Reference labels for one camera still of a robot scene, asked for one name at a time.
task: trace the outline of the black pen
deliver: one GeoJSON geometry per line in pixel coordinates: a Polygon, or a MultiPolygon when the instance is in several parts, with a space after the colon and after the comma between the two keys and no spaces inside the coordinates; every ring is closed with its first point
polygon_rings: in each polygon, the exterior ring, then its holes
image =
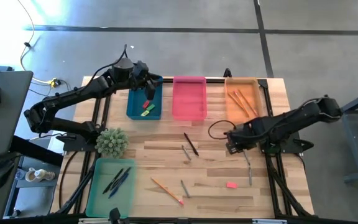
{"type": "Polygon", "coordinates": [[[190,141],[189,137],[187,136],[187,134],[186,134],[186,133],[184,133],[184,134],[185,134],[185,137],[186,137],[187,141],[189,142],[191,148],[193,149],[194,154],[196,154],[197,156],[199,156],[199,155],[198,155],[198,152],[197,152],[197,150],[196,150],[196,148],[194,147],[193,143],[191,143],[191,141],[190,141]]]}
{"type": "Polygon", "coordinates": [[[110,187],[110,190],[112,190],[119,183],[119,181],[129,172],[130,169],[131,169],[131,167],[128,167],[128,169],[125,170],[125,172],[120,176],[120,178],[118,178],[116,181],[114,181],[114,183],[110,187]]]}
{"type": "Polygon", "coordinates": [[[124,170],[124,168],[122,168],[122,169],[116,174],[116,176],[113,178],[113,180],[110,182],[110,184],[107,185],[107,187],[106,187],[106,189],[103,191],[103,193],[106,193],[106,192],[109,190],[109,188],[110,188],[110,186],[112,185],[112,183],[113,183],[114,181],[116,181],[116,179],[117,179],[118,176],[122,173],[123,170],[124,170]]]}

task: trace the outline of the pink tray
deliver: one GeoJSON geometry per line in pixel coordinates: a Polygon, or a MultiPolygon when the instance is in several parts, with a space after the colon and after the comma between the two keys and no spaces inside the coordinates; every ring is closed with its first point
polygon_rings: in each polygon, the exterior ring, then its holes
{"type": "Polygon", "coordinates": [[[172,115],[180,120],[205,119],[205,77],[173,77],[172,115]]]}

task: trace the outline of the wooden table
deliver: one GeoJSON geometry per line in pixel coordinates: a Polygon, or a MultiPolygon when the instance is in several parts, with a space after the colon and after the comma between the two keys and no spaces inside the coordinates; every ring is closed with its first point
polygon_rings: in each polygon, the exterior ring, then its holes
{"type": "MultiPolygon", "coordinates": [[[[83,85],[89,79],[90,77],[84,77],[83,85]]],[[[283,79],[268,79],[268,88],[274,115],[288,111],[290,107],[283,79]]],[[[112,96],[107,128],[120,127],[130,136],[130,144],[124,158],[135,159],[137,163],[135,199],[131,217],[273,217],[264,155],[256,148],[247,152],[252,166],[252,186],[250,186],[248,165],[244,155],[230,155],[225,147],[225,141],[213,140],[208,136],[208,128],[213,122],[226,119],[222,84],[207,84],[208,115],[204,121],[173,119],[172,84],[169,83],[163,86],[163,111],[160,121],[129,119],[126,116],[127,96],[128,90],[119,91],[112,96]],[[190,150],[183,132],[189,135],[200,157],[196,157],[190,150]],[[184,155],[181,149],[182,144],[189,149],[188,152],[193,158],[191,162],[188,162],[184,155]],[[184,201],[185,206],[181,207],[177,201],[156,186],[150,177],[167,186],[184,201]],[[186,198],[180,180],[184,181],[191,198],[186,198]],[[236,182],[239,188],[226,188],[227,181],[236,182]]],[[[94,102],[95,100],[88,100],[79,103],[76,106],[74,120],[90,121],[94,102]]],[[[262,105],[265,111],[264,98],[262,105]]],[[[214,128],[213,134],[222,133],[231,128],[229,124],[222,124],[214,128]]],[[[68,157],[69,154],[63,160],[59,179],[68,157]]],[[[78,185],[83,158],[84,153],[79,152],[68,167],[63,183],[63,203],[78,185]]],[[[283,154],[283,164],[289,189],[306,211],[313,213],[301,161],[292,154],[283,154]]],[[[88,192],[89,184],[84,191],[81,211],[85,209],[88,192]]],[[[284,211],[280,190],[278,195],[280,208],[284,211]]],[[[51,212],[56,210],[58,210],[58,190],[55,191],[51,212]]]]}

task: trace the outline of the succulent plant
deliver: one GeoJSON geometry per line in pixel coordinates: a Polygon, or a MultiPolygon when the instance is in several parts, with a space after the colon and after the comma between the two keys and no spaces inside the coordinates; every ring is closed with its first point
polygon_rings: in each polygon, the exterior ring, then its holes
{"type": "Polygon", "coordinates": [[[96,140],[95,149],[105,156],[120,158],[128,147],[128,136],[121,128],[102,131],[96,140]]]}

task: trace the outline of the gray floor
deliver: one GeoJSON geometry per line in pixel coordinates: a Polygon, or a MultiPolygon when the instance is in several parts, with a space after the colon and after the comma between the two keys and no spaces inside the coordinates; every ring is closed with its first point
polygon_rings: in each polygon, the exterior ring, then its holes
{"type": "MultiPolygon", "coordinates": [[[[22,2],[36,24],[258,28],[253,0],[22,2]]],[[[358,1],[354,0],[260,0],[260,6],[266,29],[358,30],[358,1]]],[[[30,36],[21,27],[28,23],[16,1],[0,4],[0,65],[20,69],[22,43],[30,36]]],[[[146,62],[150,71],[162,75],[220,77],[229,67],[235,77],[266,77],[258,34],[38,31],[24,64],[36,77],[58,77],[78,86],[84,75],[116,59],[125,43],[133,46],[128,48],[131,59],[146,62]]],[[[285,79],[292,108],[325,93],[340,105],[358,96],[357,35],[267,35],[267,43],[274,75],[285,79]]],[[[42,86],[31,88],[47,92],[42,86]]],[[[42,98],[29,92],[24,108],[42,98]]],[[[73,112],[74,108],[67,108],[59,116],[72,118],[73,112]]],[[[24,118],[16,134],[34,136],[24,118]]],[[[358,182],[342,181],[344,175],[356,171],[342,124],[315,124],[300,134],[315,143],[305,153],[305,162],[316,214],[358,221],[358,182]]],[[[24,206],[34,194],[21,192],[19,204],[24,206]]],[[[48,208],[34,209],[31,214],[46,213],[48,208]]]]}

